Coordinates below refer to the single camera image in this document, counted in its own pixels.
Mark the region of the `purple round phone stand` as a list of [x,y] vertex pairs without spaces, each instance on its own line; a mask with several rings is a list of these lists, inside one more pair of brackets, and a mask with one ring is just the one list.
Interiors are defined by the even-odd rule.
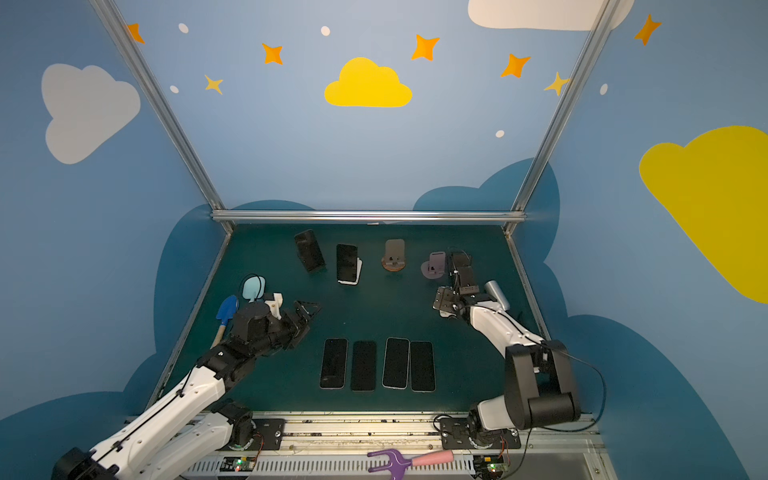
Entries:
[[422,275],[430,280],[437,280],[445,275],[446,253],[444,251],[431,252],[427,261],[421,265]]

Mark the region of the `round wooden phone stand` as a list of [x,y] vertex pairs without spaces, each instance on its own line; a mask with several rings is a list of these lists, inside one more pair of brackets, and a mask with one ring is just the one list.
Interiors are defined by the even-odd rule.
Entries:
[[389,272],[398,272],[406,266],[405,240],[388,239],[381,260],[382,267]]

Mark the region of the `white phone stand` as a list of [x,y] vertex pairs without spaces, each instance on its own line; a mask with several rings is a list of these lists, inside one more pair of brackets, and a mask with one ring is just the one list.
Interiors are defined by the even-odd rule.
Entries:
[[351,280],[342,280],[337,279],[337,282],[342,285],[349,285],[349,286],[357,286],[359,284],[360,278],[361,278],[361,271],[362,271],[363,261],[361,258],[356,259],[356,270],[355,270],[355,279],[353,281]]

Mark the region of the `white framed phone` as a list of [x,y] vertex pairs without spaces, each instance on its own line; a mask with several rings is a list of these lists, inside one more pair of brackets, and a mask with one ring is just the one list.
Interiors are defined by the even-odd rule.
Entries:
[[404,338],[390,337],[386,341],[382,385],[385,388],[404,390],[408,385],[410,342]]

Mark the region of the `purple phone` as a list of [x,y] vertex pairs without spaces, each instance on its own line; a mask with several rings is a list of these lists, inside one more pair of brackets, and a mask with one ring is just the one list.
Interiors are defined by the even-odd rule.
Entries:
[[321,389],[342,389],[346,379],[348,341],[327,339],[324,344],[319,386]]

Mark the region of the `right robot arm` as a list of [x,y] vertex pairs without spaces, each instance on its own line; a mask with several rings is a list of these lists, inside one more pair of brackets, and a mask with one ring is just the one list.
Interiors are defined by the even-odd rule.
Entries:
[[560,341],[533,333],[509,313],[498,284],[481,291],[471,257],[452,252],[450,286],[438,289],[433,308],[444,318],[459,318],[481,333],[504,360],[503,393],[473,406],[467,417],[474,445],[493,444],[504,430],[530,430],[576,421],[581,405],[571,357]]

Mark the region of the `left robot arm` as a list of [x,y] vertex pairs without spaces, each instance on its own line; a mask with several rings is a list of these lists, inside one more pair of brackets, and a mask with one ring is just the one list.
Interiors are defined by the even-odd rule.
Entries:
[[54,479],[174,479],[228,444],[254,439],[252,412],[226,399],[258,358],[295,348],[321,307],[276,301],[241,307],[229,335],[198,358],[166,395],[88,451],[73,448],[54,465]]

